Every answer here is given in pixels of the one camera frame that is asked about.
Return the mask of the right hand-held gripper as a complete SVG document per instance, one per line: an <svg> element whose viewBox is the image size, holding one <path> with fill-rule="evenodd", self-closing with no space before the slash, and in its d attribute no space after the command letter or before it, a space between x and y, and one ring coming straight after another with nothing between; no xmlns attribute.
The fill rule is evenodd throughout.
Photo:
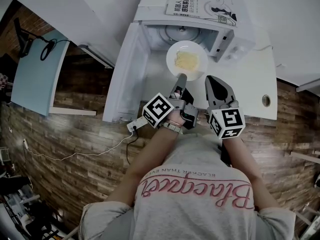
<svg viewBox="0 0 320 240"><path fill-rule="evenodd" d="M218 139L238 137L246 127L243 110L239 107L233 89L218 77L205 78L208 101L208 123Z"/></svg>

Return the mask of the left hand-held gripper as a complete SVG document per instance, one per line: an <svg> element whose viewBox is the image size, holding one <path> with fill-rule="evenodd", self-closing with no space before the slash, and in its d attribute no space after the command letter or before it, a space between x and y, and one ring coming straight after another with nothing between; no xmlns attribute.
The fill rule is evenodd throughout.
<svg viewBox="0 0 320 240"><path fill-rule="evenodd" d="M184 120L183 127L190 130L196 126L198 109L194 107L194 98L186 89L187 76L180 73L174 90L168 98L156 94L142 109L142 116L153 127L157 128L172 111L178 111Z"/></svg>

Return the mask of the person's left hand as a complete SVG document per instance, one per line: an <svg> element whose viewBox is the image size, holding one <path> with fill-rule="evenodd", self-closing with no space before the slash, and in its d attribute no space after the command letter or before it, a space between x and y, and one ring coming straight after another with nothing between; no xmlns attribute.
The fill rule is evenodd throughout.
<svg viewBox="0 0 320 240"><path fill-rule="evenodd" d="M170 124L175 124L178 127L182 127L183 124L185 123L185 120L181 117L180 111L179 110L172 110L167 116L166 120Z"/></svg>

